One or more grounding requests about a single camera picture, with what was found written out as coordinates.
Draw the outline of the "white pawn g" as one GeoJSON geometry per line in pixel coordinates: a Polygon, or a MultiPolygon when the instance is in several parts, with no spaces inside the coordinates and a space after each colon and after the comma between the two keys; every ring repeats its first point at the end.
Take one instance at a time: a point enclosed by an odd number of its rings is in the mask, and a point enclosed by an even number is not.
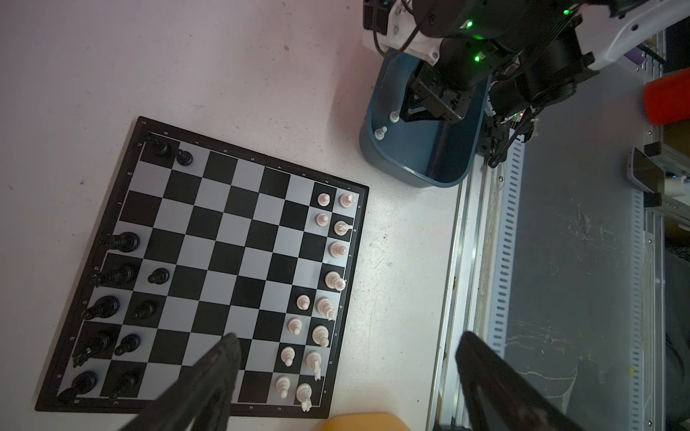
{"type": "Polygon", "coordinates": [[[316,224],[318,226],[329,226],[330,224],[330,216],[325,213],[318,214],[316,216],[316,224]]]}

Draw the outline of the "white king chess piece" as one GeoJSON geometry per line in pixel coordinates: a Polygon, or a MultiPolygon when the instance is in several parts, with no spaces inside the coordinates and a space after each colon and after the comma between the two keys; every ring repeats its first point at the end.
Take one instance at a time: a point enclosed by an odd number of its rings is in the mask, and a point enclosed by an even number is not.
{"type": "Polygon", "coordinates": [[[336,271],[330,271],[325,276],[325,285],[338,292],[347,287],[347,281],[336,271]]]}

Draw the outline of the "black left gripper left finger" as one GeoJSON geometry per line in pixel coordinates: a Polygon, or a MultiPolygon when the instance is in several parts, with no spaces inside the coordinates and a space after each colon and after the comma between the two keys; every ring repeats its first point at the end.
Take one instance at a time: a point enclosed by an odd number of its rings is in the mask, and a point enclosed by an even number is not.
{"type": "Polygon", "coordinates": [[[227,334],[123,429],[226,430],[241,359],[237,336],[227,334]]]}

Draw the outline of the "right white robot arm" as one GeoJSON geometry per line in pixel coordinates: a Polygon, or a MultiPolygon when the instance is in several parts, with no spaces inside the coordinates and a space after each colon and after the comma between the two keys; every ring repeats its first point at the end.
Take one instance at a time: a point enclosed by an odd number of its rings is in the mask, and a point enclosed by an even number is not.
{"type": "Polygon", "coordinates": [[[440,53],[415,69],[400,118],[463,120],[485,80],[496,115],[543,109],[688,16],[686,1],[415,1],[414,30],[440,53]]]}

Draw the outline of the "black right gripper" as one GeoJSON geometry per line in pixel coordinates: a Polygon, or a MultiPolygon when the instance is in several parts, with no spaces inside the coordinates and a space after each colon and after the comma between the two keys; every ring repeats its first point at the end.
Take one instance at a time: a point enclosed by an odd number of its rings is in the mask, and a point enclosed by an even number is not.
{"type": "Polygon", "coordinates": [[[419,33],[411,43],[422,61],[411,74],[399,111],[405,122],[460,122],[474,89],[501,64],[499,32],[469,32],[445,38],[419,33]]]}

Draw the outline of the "white knight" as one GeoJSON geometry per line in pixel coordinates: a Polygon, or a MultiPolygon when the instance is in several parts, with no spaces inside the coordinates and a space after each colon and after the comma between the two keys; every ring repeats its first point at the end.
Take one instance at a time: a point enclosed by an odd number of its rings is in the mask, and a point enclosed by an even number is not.
{"type": "Polygon", "coordinates": [[[353,226],[344,221],[338,221],[335,223],[333,228],[333,231],[336,233],[336,235],[344,236],[353,229],[353,226]]]}

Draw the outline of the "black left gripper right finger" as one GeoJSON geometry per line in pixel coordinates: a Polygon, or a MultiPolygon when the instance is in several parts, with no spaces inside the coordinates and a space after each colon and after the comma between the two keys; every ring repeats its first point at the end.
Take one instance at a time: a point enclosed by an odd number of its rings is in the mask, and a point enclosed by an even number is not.
{"type": "Polygon", "coordinates": [[[471,429],[488,430],[485,398],[509,430],[579,430],[474,332],[464,332],[456,365],[471,429]]]}

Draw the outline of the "white bishop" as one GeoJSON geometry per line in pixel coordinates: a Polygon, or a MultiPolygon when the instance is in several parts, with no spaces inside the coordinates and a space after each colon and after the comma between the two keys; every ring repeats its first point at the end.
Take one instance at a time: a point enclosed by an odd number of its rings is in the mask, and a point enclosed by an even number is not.
{"type": "Polygon", "coordinates": [[[329,253],[335,259],[340,259],[348,256],[348,247],[342,242],[333,242],[329,246],[329,253]]]}

